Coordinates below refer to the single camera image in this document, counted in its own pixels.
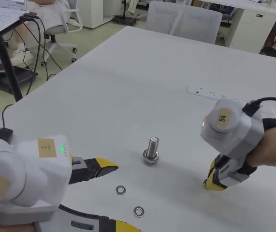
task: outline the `white power strip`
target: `white power strip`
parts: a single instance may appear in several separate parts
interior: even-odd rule
[[[187,87],[187,93],[190,93],[190,94],[193,94],[193,95],[197,95],[197,96],[201,96],[201,97],[204,97],[204,98],[209,98],[209,99],[213,99],[213,100],[219,100],[221,98],[228,98],[228,99],[232,99],[232,100],[235,100],[236,102],[240,102],[242,104],[246,104],[247,102],[249,101],[243,101],[237,97],[231,97],[231,96],[228,96],[226,94],[218,94],[218,93],[215,93],[215,92],[212,92],[212,91],[209,91],[203,87],[192,87],[192,86],[188,86]],[[274,115],[275,112],[274,112],[274,109],[270,106],[264,106],[263,104],[260,105],[260,108],[261,108],[261,111],[266,113],[266,114],[269,114],[269,115]]]

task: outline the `black cable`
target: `black cable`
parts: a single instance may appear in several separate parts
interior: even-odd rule
[[[260,109],[261,107],[260,104],[265,101],[276,101],[276,98],[268,97],[268,98],[260,98],[254,101],[250,101],[249,103],[245,104],[242,111],[249,117],[252,117]]]
[[[26,43],[25,41],[23,40],[22,36],[17,32],[16,29],[14,29],[14,31],[16,32],[16,34],[21,38],[21,40],[23,41],[24,43],[24,57],[23,57],[23,63],[26,65],[26,69],[30,69],[32,71],[32,67],[30,67],[26,62],[25,62],[25,56],[26,56]]]
[[[35,37],[35,35],[32,33],[32,31],[26,26],[26,28],[30,31],[30,33],[32,34],[32,36],[35,38],[35,40],[37,41],[37,43],[39,43],[39,41],[37,40],[37,38]],[[51,59],[54,61],[54,63],[59,67],[59,69],[62,71],[62,68],[57,64],[57,62],[54,60],[54,58],[52,57],[52,55],[49,53],[49,51],[43,47],[41,44],[40,46],[50,55]]]
[[[38,44],[41,45],[41,30],[40,30],[40,26],[39,26],[39,24],[37,23],[36,20],[33,20],[33,22],[35,22],[35,24],[38,27],[39,41],[37,40],[37,38],[34,36],[33,33],[31,33],[31,34],[34,36],[34,38],[36,38],[36,41],[38,42]],[[36,78],[36,71],[37,71],[37,66],[38,66],[39,54],[40,54],[40,46],[38,46],[36,63],[35,63],[35,67],[34,67],[34,70],[33,70],[33,75],[32,75],[31,81],[30,81],[30,85],[28,86],[28,89],[27,89],[27,92],[26,92],[26,96],[29,94],[30,89],[32,87],[32,84],[33,84],[33,82],[35,81],[35,78]]]
[[[40,20],[40,22],[41,22],[41,24],[43,26],[43,30],[44,30],[44,49],[43,49],[43,52],[42,52],[42,60],[43,60],[44,67],[45,67],[45,72],[46,72],[46,81],[48,81],[48,79],[49,79],[49,72],[47,70],[46,61],[44,59],[44,52],[46,50],[46,36],[45,36],[46,30],[45,30],[45,25],[44,25],[43,21],[39,17],[38,17],[38,19]]]
[[[51,74],[47,77],[46,81],[48,81],[52,76],[56,76],[56,74]]]
[[[255,102],[257,104],[261,104],[262,102],[265,102],[265,101],[276,101],[276,98],[275,97],[268,97],[268,98],[260,98],[260,99],[255,100]]]
[[[7,39],[7,40],[5,40],[5,42],[8,42],[9,40],[11,40],[12,39],[12,37],[13,37],[13,30],[12,30],[12,33],[11,33],[11,36],[10,36],[10,38],[9,39]]]
[[[3,117],[3,114],[4,114],[4,111],[5,111],[8,107],[10,107],[10,106],[12,106],[12,104],[7,105],[7,106],[3,109],[2,113],[1,113],[1,119],[2,119],[2,125],[3,125],[3,128],[5,128],[5,123],[4,123],[4,117]]]

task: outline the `bolt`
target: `bolt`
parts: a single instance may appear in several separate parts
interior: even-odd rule
[[[149,164],[155,164],[159,159],[159,153],[157,151],[159,138],[151,137],[148,144],[148,149],[144,151],[143,158],[144,161]]]
[[[205,181],[203,182],[203,187],[206,189],[206,182],[207,182],[207,179],[205,179]]]

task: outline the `floor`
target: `floor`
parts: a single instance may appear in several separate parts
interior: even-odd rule
[[[144,28],[145,27],[145,19],[141,19],[137,22],[136,27],[138,28]],[[124,26],[118,25],[112,22],[109,22],[105,25],[102,25],[96,29],[87,29],[84,28],[80,32],[72,33],[69,35],[60,35],[57,37],[58,41],[64,42],[64,43],[76,43],[78,47],[78,57],[82,57],[87,52],[95,48],[96,46],[100,45],[102,42],[107,40],[109,37],[120,31]],[[225,35],[228,32],[227,28],[220,28],[220,31]],[[218,45],[224,45],[224,42],[219,38],[217,40]],[[70,57],[64,57],[64,56],[56,56],[53,55],[56,62],[64,69],[67,66],[71,64]],[[49,60],[48,65],[48,72],[49,74],[57,74],[60,70],[59,68],[53,63],[52,60]],[[38,77],[36,78],[36,81],[33,84],[32,91],[38,88],[39,86],[43,85],[46,82],[46,71],[44,67],[38,66],[37,69]],[[28,84],[21,86],[21,90],[23,95],[25,95],[28,88]],[[0,114],[4,107],[8,104],[13,104],[14,98],[12,95],[0,91]]]

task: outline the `person's arm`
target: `person's arm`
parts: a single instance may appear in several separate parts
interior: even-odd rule
[[[247,156],[252,167],[276,166],[276,127],[267,130],[258,146]]]
[[[35,232],[35,227],[33,224],[0,226],[0,232]]]
[[[29,0],[29,1],[35,2],[39,5],[50,5],[55,2],[55,0]]]

